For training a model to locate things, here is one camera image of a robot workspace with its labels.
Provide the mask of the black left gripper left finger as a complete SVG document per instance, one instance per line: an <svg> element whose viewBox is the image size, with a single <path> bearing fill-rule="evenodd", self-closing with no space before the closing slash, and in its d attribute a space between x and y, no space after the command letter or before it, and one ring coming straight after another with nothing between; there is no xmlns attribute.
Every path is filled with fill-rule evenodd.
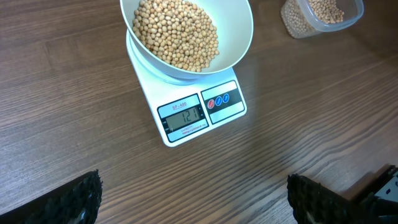
<svg viewBox="0 0 398 224"><path fill-rule="evenodd" d="M97 170L1 215L1 223L94 224L101 205L103 182Z"/></svg>

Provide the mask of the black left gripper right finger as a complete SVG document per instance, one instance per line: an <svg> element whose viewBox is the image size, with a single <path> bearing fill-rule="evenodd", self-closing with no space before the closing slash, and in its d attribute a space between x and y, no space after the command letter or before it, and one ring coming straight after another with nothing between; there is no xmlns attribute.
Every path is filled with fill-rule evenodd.
<svg viewBox="0 0 398 224"><path fill-rule="evenodd" d="M287 191L297 223L355 223L361 219L357 206L303 175L288 176Z"/></svg>

